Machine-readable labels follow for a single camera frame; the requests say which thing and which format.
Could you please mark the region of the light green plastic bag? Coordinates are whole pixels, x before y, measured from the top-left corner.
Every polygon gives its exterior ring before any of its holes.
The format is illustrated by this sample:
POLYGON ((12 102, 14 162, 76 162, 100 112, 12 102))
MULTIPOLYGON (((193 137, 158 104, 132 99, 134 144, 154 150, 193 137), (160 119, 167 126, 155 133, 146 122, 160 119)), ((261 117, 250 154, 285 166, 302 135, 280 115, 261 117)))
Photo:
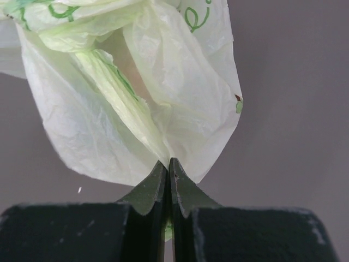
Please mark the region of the light green plastic bag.
POLYGON ((1 72, 69 169, 128 186, 171 158, 200 182, 243 107, 227 1, 1 1, 1 72))

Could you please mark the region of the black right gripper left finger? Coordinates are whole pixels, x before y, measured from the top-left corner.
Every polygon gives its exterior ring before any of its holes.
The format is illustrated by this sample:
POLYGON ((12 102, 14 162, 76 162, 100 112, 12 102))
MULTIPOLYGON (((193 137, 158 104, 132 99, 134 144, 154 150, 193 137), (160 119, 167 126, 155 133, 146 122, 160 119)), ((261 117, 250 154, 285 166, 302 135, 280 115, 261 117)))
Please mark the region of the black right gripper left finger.
POLYGON ((15 205, 1 214, 1 261, 163 261, 166 168, 113 203, 15 205))

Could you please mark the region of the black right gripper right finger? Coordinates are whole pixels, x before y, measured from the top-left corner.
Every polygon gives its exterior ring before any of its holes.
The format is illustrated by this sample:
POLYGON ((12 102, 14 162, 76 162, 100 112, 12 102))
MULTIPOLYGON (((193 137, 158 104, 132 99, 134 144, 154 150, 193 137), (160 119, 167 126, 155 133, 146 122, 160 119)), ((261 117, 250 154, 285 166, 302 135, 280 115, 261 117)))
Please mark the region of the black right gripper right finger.
POLYGON ((338 261, 318 217, 295 207, 224 207, 172 158, 175 261, 338 261))

